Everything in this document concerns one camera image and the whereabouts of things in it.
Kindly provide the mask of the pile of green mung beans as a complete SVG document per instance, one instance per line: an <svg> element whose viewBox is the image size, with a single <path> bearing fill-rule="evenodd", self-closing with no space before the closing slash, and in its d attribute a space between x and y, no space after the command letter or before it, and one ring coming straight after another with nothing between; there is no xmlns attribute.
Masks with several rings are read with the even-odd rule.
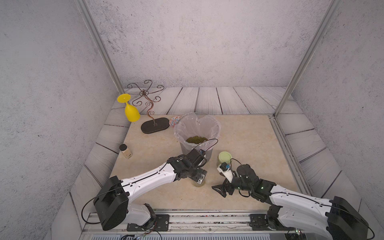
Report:
<svg viewBox="0 0 384 240"><path fill-rule="evenodd" d="M190 144L195 144L195 145L198 145L198 144L201 144L201 143L204 143L206 142L208 139L205 138L205 137L200 137L200 136L193 136L193 137L189 137L186 139L186 142L187 143L190 143Z"/></svg>

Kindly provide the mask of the yellow plastic goblet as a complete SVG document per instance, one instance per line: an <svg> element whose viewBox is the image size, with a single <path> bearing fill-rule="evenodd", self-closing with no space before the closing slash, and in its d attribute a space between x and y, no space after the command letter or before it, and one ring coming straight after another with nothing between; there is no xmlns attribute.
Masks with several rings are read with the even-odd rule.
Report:
<svg viewBox="0 0 384 240"><path fill-rule="evenodd" d="M140 119L140 113L136 107L129 104L131 96L129 94L121 94L118 96L117 101L119 103L126 104L125 115L129 122L137 122Z"/></svg>

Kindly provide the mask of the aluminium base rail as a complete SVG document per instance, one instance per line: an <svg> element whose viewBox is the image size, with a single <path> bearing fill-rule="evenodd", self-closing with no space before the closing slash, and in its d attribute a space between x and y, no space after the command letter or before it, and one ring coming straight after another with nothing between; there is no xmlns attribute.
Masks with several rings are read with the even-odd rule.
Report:
<svg viewBox="0 0 384 240"><path fill-rule="evenodd" d="M322 236L297 229L272 231L261 227L264 211L156 210L168 218L147 233L127 221L103 231L90 214L82 240L321 240Z"/></svg>

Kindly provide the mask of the glass jar with green lid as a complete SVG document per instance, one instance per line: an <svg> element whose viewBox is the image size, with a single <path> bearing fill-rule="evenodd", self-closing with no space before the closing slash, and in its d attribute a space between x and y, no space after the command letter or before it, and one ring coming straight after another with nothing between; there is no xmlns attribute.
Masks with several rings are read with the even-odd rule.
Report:
<svg viewBox="0 0 384 240"><path fill-rule="evenodd" d="M231 159L232 159L232 155L229 153L229 152L226 152L226 151L222 151L218 154L218 157L217 157L217 167L220 166L221 164L225 163L227 165L230 165L231 164Z"/></svg>

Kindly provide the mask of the small black-capped spice bottle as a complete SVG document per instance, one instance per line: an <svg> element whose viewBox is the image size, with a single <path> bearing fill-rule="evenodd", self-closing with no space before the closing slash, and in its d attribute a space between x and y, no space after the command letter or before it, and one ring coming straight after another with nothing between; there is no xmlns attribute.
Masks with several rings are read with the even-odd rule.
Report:
<svg viewBox="0 0 384 240"><path fill-rule="evenodd" d="M121 144L119 146L119 149L126 159L129 159L132 157L133 154L126 144Z"/></svg>

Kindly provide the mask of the glass jar with beige lid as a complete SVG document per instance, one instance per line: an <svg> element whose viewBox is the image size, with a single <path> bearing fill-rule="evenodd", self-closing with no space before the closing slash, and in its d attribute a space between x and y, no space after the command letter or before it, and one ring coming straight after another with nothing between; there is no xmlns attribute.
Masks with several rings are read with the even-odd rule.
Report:
<svg viewBox="0 0 384 240"><path fill-rule="evenodd" d="M201 175L199 178L191 178L192 185L194 187L202 187L205 185L205 175Z"/></svg>

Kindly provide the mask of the left aluminium frame post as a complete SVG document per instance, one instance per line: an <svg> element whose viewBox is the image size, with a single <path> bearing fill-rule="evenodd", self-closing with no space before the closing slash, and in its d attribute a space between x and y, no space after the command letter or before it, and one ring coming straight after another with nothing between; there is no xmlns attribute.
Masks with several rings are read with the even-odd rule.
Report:
<svg viewBox="0 0 384 240"><path fill-rule="evenodd" d="M103 40L100 36L100 33L97 29L97 26L93 20L93 17L92 17L92 14L88 8L87 2L84 0L75 0L75 3L77 4L77 7L78 7L78 9L79 9L79 11L83 17L83 20L87 26L87 29L89 30L90 35L91 35L94 43L97 46L99 54L101 55L102 60L107 67L107 70L111 76L111 79L112 79L115 87L117 88L118 93L124 94L125 91L124 91L123 86L120 82L119 76L118 76L118 74L114 68L114 65L111 61L111 58L108 54L108 51L107 51L107 49L103 43Z"/></svg>

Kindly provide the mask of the colourful patterned small bowl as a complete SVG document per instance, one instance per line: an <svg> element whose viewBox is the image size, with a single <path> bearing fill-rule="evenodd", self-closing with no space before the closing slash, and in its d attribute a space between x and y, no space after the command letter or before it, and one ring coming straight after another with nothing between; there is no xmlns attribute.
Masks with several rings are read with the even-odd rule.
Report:
<svg viewBox="0 0 384 240"><path fill-rule="evenodd" d="M174 116L172 117L170 120L169 120L169 125L170 127L174 128L175 125L177 125L179 123L179 121L181 120L182 116Z"/></svg>

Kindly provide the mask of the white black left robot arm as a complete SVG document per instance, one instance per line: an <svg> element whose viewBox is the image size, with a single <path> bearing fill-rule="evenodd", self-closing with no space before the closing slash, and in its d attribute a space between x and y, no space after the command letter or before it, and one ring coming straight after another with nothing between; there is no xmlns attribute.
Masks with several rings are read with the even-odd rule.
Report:
<svg viewBox="0 0 384 240"><path fill-rule="evenodd" d="M99 193L90 200L93 203L103 231L109 231L123 221L148 231L156 224L157 216L149 204L135 204L135 199L162 185L189 178L200 184L207 175L203 166L207 163L204 150L192 149L187 155L169 158L164 164L136 177L120 180L113 176Z"/></svg>

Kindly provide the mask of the aluminium frame post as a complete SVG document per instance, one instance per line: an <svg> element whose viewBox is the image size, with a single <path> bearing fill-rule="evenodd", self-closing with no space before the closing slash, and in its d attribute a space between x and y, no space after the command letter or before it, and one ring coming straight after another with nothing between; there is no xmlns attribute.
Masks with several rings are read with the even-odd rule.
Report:
<svg viewBox="0 0 384 240"><path fill-rule="evenodd" d="M305 52L305 54L303 55L301 62L299 63L293 77L290 80L278 107L276 108L276 110L273 114L275 119L278 117L279 114L282 113L282 110L283 110L286 102L288 101L289 96L292 94L296 85L298 84L302 74L304 73L307 65L309 64L312 56L315 53L316 48L318 47L323 36L325 35L327 28L329 27L334 16L336 15L341 3L342 3L341 0L332 0L331 1L328 9L325 12L325 15L324 15L322 21L319 24L319 27L315 31L315 34L314 34L306 52Z"/></svg>
<svg viewBox="0 0 384 240"><path fill-rule="evenodd" d="M77 7L78 7L78 9L79 9L79 11L83 17L83 20L87 26L87 29L89 30L90 35L91 35L94 43L97 46L99 54L101 55L102 60L107 67L107 70L111 76L111 79L112 79L115 87L117 88L118 93L124 94L125 91L124 91L123 86L120 82L119 76L118 76L118 74L114 68L114 65L111 61L111 58L108 54L108 51L107 51L107 49L103 43L103 40L100 36L100 33L97 29L97 26L93 20L93 17L92 17L92 14L88 8L87 2L84 0L75 0L75 3L77 4Z"/></svg>

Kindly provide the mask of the right aluminium frame post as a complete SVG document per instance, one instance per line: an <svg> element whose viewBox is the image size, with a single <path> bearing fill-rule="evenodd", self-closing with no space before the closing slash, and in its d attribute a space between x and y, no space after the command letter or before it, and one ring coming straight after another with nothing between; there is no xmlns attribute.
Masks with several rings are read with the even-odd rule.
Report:
<svg viewBox="0 0 384 240"><path fill-rule="evenodd" d="M341 0L332 0L331 1L328 9L325 12L325 15L324 15L322 21L319 24L319 27L315 31L315 34L314 34L306 52L305 52L305 54L303 55L301 62L299 63L293 77L290 80L278 107L276 108L276 110L273 114L275 119L278 117L279 114L282 113L282 110L283 110L286 102L288 101L289 96L292 94L296 85L298 84L302 74L304 73L307 65L309 64L312 56L315 53L316 48L318 47L323 36L325 35L327 28L329 27L334 16L336 15L341 3L342 3Z"/></svg>

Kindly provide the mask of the dark metal scroll stand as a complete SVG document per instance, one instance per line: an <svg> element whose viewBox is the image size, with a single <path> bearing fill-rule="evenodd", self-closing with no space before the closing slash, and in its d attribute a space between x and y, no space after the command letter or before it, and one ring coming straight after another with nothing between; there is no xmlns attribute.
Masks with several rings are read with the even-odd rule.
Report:
<svg viewBox="0 0 384 240"><path fill-rule="evenodd" d="M164 131L170 127L169 119L162 117L162 118L154 118L155 112L153 111L155 103L158 103L161 101L161 97L156 95L157 93L161 93L165 87L163 85L158 85L155 90L152 89L152 80L145 80L145 85L149 85L146 88L141 88L136 83L130 83L127 85L128 89L132 89L134 87L137 87L139 89L139 96L132 100L132 104L134 107L139 107L143 104L143 101L141 100L144 98L146 100L145 105L148 107L147 109L147 116L150 118L149 121L144 122L141 125L141 131L144 134L153 134L160 131Z"/></svg>

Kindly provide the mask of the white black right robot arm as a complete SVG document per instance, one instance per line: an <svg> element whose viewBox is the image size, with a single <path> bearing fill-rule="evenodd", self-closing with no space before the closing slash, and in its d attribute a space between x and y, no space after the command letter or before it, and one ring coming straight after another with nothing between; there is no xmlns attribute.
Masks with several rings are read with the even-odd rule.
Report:
<svg viewBox="0 0 384 240"><path fill-rule="evenodd" d="M329 240L372 240L374 231L368 222L340 197L332 200L300 194L274 182L260 179L249 165L233 171L227 163L217 168L226 179L213 190L221 196L235 190L248 192L248 197L270 205L265 223L271 230L295 228Z"/></svg>

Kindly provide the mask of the grey bin with plastic liner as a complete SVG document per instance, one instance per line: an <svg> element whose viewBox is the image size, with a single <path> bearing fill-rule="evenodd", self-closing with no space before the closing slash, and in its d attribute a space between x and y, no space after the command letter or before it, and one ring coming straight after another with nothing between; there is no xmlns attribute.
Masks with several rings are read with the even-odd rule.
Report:
<svg viewBox="0 0 384 240"><path fill-rule="evenodd" d="M188 154L192 149L206 152L209 161L213 153L213 146L218 143L221 132L220 122L213 116L204 113L188 113L181 117L174 126L174 136L180 142L182 153ZM189 143L189 138L207 139L206 143Z"/></svg>

